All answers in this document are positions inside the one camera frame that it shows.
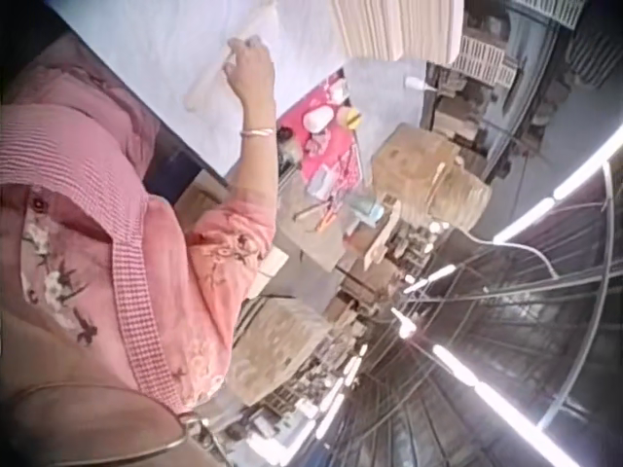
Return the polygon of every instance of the stack of paper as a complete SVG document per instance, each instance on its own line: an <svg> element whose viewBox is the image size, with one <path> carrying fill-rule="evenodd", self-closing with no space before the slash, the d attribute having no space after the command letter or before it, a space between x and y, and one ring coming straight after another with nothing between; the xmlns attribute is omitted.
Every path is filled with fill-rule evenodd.
<svg viewBox="0 0 623 467"><path fill-rule="evenodd" d="M350 56L419 58L442 65L458 55L463 0L332 0Z"/></svg>

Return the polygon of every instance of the pink cloth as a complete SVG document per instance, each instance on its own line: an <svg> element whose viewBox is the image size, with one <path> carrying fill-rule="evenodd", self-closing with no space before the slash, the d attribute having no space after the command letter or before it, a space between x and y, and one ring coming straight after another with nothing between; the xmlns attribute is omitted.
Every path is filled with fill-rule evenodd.
<svg viewBox="0 0 623 467"><path fill-rule="evenodd" d="M227 372L275 206L239 194L183 234L139 178L158 122L87 56L63 37L2 108L0 285L20 287L130 387L184 411Z"/></svg>

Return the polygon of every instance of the white cable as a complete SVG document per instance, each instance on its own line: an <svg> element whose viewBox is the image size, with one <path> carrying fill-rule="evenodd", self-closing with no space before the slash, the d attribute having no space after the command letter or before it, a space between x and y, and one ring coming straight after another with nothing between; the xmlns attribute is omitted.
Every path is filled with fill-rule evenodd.
<svg viewBox="0 0 623 467"><path fill-rule="evenodd" d="M508 248L517 248L517 249L520 249L520 250L529 251L529 252L533 253L533 255L537 256L543 262L543 264L549 270L549 273L551 274L552 278L554 278L554 279L560 278L559 274L556 272L556 270L552 266L552 263L547 259L547 257L543 254L543 252L537 250L536 248L534 248L532 246L523 245L521 243L507 243L507 242L493 243L492 241L487 241L487 240L483 240L481 238L477 238L477 237L475 237L474 235L472 235L469 232L466 232L466 231L461 231L461 232L463 233L463 235L465 235L467 238L469 238L474 243L478 243L478 244L481 244L481 245L506 246Z"/></svg>

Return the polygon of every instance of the pink floral shirt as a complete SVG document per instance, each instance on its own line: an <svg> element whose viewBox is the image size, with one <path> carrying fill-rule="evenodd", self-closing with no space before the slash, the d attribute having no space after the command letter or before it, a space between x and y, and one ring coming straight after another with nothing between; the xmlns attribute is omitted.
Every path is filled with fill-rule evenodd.
<svg viewBox="0 0 623 467"><path fill-rule="evenodd" d="M97 140L103 128L120 148L105 156L110 158L105 163L114 165L115 158L125 157L142 176L153 154L157 121L101 65L87 61L85 53L67 36L45 51L20 79L21 91L10 95L13 110L6 112L7 122L14 114L25 115L26 121L28 115L47 115L51 123L34 125L33 134L63 127L63 119L70 130L84 124L93 128L93 135L76 138L87 150L104 146L104 140ZM22 141L23 126L13 130L6 125L0 141L2 292L19 287L23 299L50 317L60 332L126 385L140 389L120 332L113 240L74 200L38 185L11 183L11 174L20 174L20 165L12 166L14 148L27 161L29 144L39 156L44 146L34 146L27 135ZM80 158L72 161L81 163ZM37 170L36 177L54 179L52 165ZM119 180L128 176L113 173L120 174ZM124 183L119 183L123 196ZM183 411L205 401L223 382L240 304L275 233L275 206L250 193L234 193L204 213L191 232L182 233L165 200L144 196L142 262L158 339L181 407L169 404Z"/></svg>

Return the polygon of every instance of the person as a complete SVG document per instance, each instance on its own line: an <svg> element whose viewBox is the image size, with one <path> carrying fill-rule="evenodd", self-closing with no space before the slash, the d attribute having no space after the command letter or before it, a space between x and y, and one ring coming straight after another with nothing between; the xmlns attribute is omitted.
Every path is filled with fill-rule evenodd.
<svg viewBox="0 0 623 467"><path fill-rule="evenodd" d="M259 38L229 45L240 161L230 197L186 233L141 183L158 120L74 35L28 65L1 108L5 314L74 341L174 413L221 386L240 304L275 234L275 71ZM28 368L40 357L12 358ZM16 390L28 386L22 376Z"/></svg>

